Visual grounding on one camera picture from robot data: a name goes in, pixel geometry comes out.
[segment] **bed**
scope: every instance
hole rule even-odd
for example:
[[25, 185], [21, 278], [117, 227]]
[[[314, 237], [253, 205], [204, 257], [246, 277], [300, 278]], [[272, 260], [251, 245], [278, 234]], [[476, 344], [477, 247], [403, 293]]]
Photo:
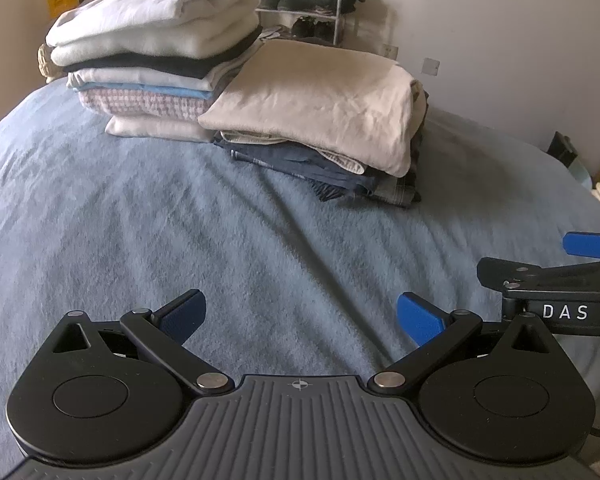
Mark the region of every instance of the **bed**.
[[[600, 204], [559, 162], [435, 108], [423, 199], [401, 210], [320, 203], [211, 144], [108, 136], [65, 82], [0, 122], [0, 476], [21, 458], [6, 398], [66, 311], [117, 319], [199, 288], [206, 322], [185, 346], [234, 378], [366, 380], [414, 348], [395, 319], [403, 291], [496, 320], [480, 257], [574, 264], [565, 232], [600, 232]], [[600, 339], [560, 341], [600, 399]]]

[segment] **silver screw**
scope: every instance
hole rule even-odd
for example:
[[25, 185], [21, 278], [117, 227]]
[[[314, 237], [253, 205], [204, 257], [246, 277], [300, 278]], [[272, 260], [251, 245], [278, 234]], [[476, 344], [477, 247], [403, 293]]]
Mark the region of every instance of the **silver screw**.
[[405, 383], [404, 375], [398, 372], [380, 372], [374, 382], [381, 388], [398, 388]]
[[226, 386], [229, 382], [229, 378], [224, 374], [209, 372], [200, 375], [196, 382], [198, 383], [198, 386], [204, 390], [216, 390]]

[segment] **gray ribbed surface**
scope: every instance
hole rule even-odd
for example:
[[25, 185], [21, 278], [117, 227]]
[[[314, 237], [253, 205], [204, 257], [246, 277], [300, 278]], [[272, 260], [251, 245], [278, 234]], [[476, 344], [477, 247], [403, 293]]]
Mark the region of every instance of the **gray ribbed surface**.
[[573, 459], [507, 469], [440, 446], [408, 405], [364, 392], [354, 377], [248, 376], [197, 400], [160, 446], [124, 464], [62, 470], [30, 461], [9, 480], [593, 480]]

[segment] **wall socket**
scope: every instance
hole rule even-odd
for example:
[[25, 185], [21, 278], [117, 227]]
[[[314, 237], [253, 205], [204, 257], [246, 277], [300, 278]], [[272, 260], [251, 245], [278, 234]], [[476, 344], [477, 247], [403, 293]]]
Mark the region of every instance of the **wall socket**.
[[426, 57], [422, 64], [422, 73], [429, 75], [438, 75], [438, 69], [440, 68], [440, 62], [437, 59], [431, 59]]
[[382, 48], [380, 49], [380, 56], [396, 60], [398, 59], [398, 47], [383, 43]]

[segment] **light blue folded garment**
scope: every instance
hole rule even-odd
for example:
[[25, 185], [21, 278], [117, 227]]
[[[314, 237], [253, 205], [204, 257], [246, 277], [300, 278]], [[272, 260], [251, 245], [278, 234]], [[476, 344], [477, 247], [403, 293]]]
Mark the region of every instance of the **light blue folded garment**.
[[145, 90], [156, 94], [173, 95], [176, 97], [195, 97], [197, 99], [211, 99], [213, 92], [204, 92], [202, 90], [191, 90], [189, 88], [177, 88], [174, 86], [152, 86], [142, 83], [85, 83], [82, 86], [73, 88], [76, 92], [90, 90], [92, 88], [115, 88], [121, 90]]

